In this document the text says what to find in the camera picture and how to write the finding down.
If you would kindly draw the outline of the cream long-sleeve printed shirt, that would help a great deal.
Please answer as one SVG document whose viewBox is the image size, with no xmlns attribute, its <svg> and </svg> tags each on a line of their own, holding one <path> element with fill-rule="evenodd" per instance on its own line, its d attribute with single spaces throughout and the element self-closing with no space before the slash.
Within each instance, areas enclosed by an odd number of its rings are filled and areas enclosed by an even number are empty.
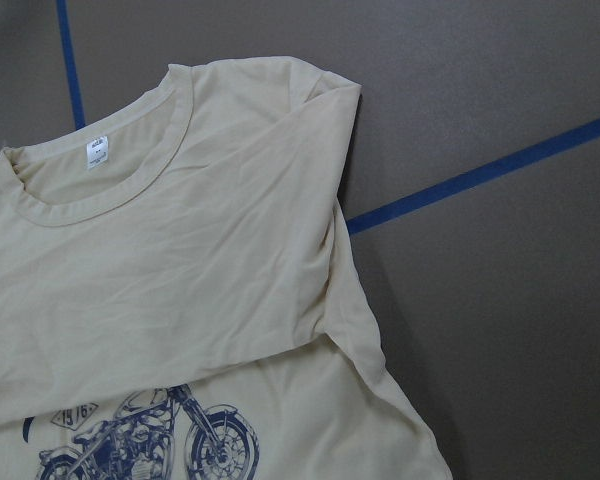
<svg viewBox="0 0 600 480">
<path fill-rule="evenodd" d="M 447 479 L 337 199 L 359 86 L 172 65 L 0 151 L 0 479 Z"/>
</svg>

